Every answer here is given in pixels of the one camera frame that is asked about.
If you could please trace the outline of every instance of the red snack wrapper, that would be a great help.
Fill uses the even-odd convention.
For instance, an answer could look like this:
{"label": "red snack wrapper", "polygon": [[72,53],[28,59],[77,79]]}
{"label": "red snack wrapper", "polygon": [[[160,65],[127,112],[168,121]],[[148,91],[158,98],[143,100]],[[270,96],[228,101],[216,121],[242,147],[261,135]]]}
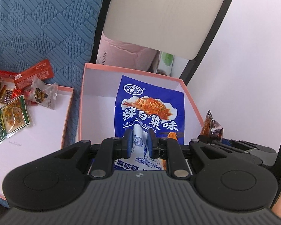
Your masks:
{"label": "red snack wrapper", "polygon": [[15,75],[17,75],[18,73],[13,73],[13,72],[9,72],[9,71],[3,71],[0,70],[0,78],[9,78],[9,79],[13,79],[13,77]]}
{"label": "red snack wrapper", "polygon": [[[13,98],[16,98],[16,97],[18,97],[20,95],[24,95],[25,99],[27,99],[28,96],[29,96],[29,90],[27,90],[27,89],[23,89],[23,90],[14,89],[13,93],[11,94],[11,98],[10,99],[12,100]],[[28,103],[30,105],[37,105],[37,103],[33,102],[33,101],[28,101]]]}
{"label": "red snack wrapper", "polygon": [[52,66],[48,59],[42,60],[33,67],[15,75],[14,82],[16,88],[21,90],[30,86],[35,75],[41,80],[50,79],[54,76]]}
{"label": "red snack wrapper", "polygon": [[20,96],[22,94],[23,94],[23,90],[14,89],[12,94],[11,94],[11,98],[10,99],[12,100],[13,98],[16,98],[16,97],[18,97],[18,96]]}

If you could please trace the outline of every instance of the blue fabric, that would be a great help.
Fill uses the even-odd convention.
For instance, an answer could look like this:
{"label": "blue fabric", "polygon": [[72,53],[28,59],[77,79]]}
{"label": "blue fabric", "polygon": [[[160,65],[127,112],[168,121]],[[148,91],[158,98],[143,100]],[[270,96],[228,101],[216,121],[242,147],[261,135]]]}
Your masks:
{"label": "blue fabric", "polygon": [[74,88],[65,146],[75,142],[85,62],[103,0],[0,0],[0,70],[21,72],[48,58],[47,83]]}

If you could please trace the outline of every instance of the white wall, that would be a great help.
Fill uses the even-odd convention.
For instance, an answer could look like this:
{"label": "white wall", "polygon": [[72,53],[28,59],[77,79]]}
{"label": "white wall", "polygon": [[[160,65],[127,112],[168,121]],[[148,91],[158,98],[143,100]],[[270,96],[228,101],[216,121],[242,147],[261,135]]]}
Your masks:
{"label": "white wall", "polygon": [[211,109],[225,138],[278,150],[281,0],[233,0],[188,89],[203,117]]}

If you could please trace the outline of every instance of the pink package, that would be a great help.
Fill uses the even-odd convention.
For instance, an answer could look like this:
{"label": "pink package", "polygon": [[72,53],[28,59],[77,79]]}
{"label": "pink package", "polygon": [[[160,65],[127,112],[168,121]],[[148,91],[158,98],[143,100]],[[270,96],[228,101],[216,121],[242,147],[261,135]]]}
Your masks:
{"label": "pink package", "polygon": [[102,33],[96,63],[147,71],[156,53],[151,48],[110,40]]}

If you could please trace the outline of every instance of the spicy cabbage flavor noodle packet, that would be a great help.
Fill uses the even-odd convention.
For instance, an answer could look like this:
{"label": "spicy cabbage flavor noodle packet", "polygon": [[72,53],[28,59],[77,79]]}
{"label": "spicy cabbage flavor noodle packet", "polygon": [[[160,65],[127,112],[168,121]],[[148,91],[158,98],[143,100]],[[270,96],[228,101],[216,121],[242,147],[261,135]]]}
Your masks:
{"label": "spicy cabbage flavor noodle packet", "polygon": [[184,94],[122,76],[114,110],[116,136],[123,137],[127,128],[133,129],[131,157],[116,160],[114,168],[164,170],[164,160],[149,157],[148,129],[157,137],[173,138],[183,145]]}

